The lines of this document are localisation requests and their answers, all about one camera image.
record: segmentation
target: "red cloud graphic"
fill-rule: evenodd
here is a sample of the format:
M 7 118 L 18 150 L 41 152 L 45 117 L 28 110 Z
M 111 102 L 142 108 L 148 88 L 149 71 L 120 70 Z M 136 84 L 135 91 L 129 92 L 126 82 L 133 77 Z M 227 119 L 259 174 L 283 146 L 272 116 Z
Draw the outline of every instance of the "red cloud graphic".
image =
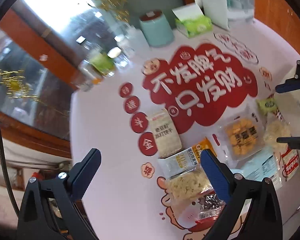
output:
M 189 53 L 190 59 L 182 59 Z M 194 121 L 213 125 L 226 107 L 239 106 L 247 95 L 256 97 L 255 75 L 231 54 L 223 54 L 215 45 L 201 44 L 196 50 L 180 47 L 170 64 L 160 60 L 155 73 L 145 76 L 143 87 L 155 104 L 165 104 L 179 134 L 188 131 Z

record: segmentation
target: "table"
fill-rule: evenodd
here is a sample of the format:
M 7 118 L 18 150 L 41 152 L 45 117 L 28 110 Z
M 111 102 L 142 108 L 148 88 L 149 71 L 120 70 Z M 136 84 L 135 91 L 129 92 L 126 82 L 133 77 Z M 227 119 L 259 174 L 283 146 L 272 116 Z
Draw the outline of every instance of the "table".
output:
M 153 155 L 155 146 L 149 144 L 153 139 L 144 114 L 152 114 L 166 103 L 181 133 L 184 148 L 207 136 L 218 157 L 222 158 L 221 147 L 211 135 L 218 126 L 218 119 L 243 110 L 256 98 L 269 96 L 300 59 L 283 38 L 257 20 L 237 25 L 229 33 L 214 26 L 213 32 L 192 39 L 177 30 L 174 34 L 175 41 L 169 46 L 152 49 L 147 58 L 134 57 L 129 67 L 118 70 L 92 90 L 77 91 L 72 96 L 70 141 L 74 163 L 81 161 L 93 147 L 102 154 L 101 167 L 83 197 L 89 220 L 101 240 L 137 237 L 144 240 L 201 240 L 208 229 L 200 226 L 184 228 L 173 217 L 163 173 L 156 161 L 158 154 Z M 188 46 L 198 49 L 195 52 Z M 171 76 L 169 73 L 169 68 L 175 70 L 179 62 L 187 61 L 189 54 L 194 57 L 199 53 L 209 54 L 215 73 L 230 66 L 235 74 L 231 92 L 226 90 L 226 94 L 216 101 L 211 96 L 210 103 L 204 92 L 199 94 L 196 90 L 192 93 L 195 82 L 191 79 L 201 77 L 184 74 L 178 80 L 177 74 Z M 145 76 L 142 73 L 144 62 L 152 58 L 160 59 L 160 68 L 155 74 Z M 206 75 L 213 73 L 211 64 L 205 62 L 203 67 Z M 180 99 L 179 104 L 174 101 L 176 98 Z M 136 121 L 143 121 L 144 127 L 134 127 L 138 124 Z M 284 223 L 300 205 L 300 169 L 290 181 L 283 182 L 277 195 Z M 239 218 L 234 231 L 240 228 L 243 220 L 244 215 Z

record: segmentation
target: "green tissue box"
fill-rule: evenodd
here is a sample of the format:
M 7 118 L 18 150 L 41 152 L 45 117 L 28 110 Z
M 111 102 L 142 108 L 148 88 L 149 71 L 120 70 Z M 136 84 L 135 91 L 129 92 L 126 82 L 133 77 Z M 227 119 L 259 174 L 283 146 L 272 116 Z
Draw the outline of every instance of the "green tissue box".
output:
M 173 9 L 172 11 L 177 17 L 177 29 L 188 38 L 212 30 L 211 19 L 203 15 L 200 7 L 195 3 Z

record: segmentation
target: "silver bolt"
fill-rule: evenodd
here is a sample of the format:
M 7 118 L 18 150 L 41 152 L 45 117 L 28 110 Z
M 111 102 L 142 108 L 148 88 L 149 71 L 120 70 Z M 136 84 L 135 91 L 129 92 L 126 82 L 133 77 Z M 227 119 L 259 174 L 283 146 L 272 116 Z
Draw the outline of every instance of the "silver bolt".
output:
M 271 184 L 272 183 L 271 179 L 269 179 L 269 178 L 265 178 L 265 182 L 266 182 L 266 184 Z
M 30 182 L 30 183 L 34 183 L 36 180 L 37 180 L 36 177 L 31 177 L 31 178 L 29 179 L 29 182 Z
M 61 173 L 59 173 L 59 175 L 58 175 L 58 178 L 59 179 L 64 179 L 64 178 L 66 178 L 67 177 L 67 174 L 65 173 L 65 172 L 61 172 Z
M 240 173 L 236 173 L 234 175 L 234 178 L 240 180 L 240 179 L 243 179 L 243 176 Z

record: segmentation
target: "brown lid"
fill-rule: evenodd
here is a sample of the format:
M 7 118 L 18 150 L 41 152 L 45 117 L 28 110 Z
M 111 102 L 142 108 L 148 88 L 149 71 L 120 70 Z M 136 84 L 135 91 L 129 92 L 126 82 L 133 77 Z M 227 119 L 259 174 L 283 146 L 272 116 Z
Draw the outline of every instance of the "brown lid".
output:
M 160 17 L 161 15 L 162 15 L 162 11 L 160 11 L 160 10 L 150 11 L 150 12 L 147 12 L 146 14 L 140 16 L 140 20 L 143 22 L 146 22 L 146 21 L 156 19 L 156 18 Z

